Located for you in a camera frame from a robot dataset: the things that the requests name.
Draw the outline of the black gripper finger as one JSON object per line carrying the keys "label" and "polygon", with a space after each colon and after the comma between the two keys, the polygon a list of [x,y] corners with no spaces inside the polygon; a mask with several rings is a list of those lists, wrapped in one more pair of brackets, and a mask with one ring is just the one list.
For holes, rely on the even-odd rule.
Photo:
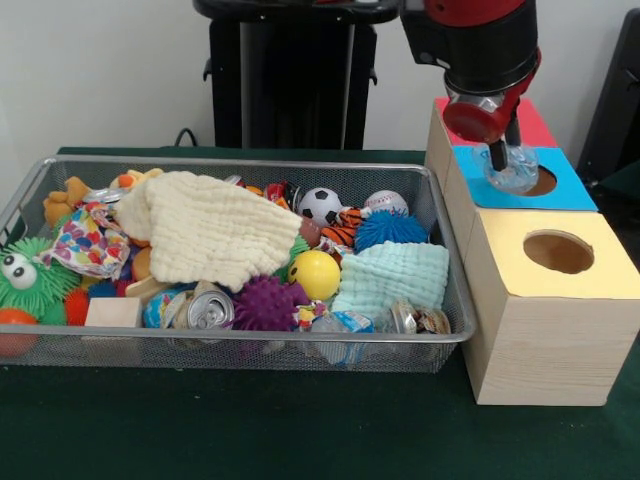
{"label": "black gripper finger", "polygon": [[496,172],[503,171],[508,166],[508,150],[502,139],[488,145],[489,157],[492,169]]}
{"label": "black gripper finger", "polygon": [[509,145],[509,146],[521,146],[522,145],[519,120],[518,120],[518,116],[517,116],[517,111],[516,110],[513,110],[511,112],[511,117],[510,117],[509,123],[507,125],[507,128],[505,130],[504,137],[505,137],[506,144]]}

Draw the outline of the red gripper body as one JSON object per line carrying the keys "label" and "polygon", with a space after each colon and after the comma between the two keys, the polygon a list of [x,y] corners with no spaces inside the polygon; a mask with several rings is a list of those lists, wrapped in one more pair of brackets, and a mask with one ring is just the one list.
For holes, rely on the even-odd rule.
{"label": "red gripper body", "polygon": [[449,102],[443,112],[444,122],[453,133],[466,141],[484,144],[499,139],[505,141],[504,134],[511,112],[517,111],[520,97],[531,82],[532,75],[528,75],[506,90],[493,94],[463,92],[447,84]]}

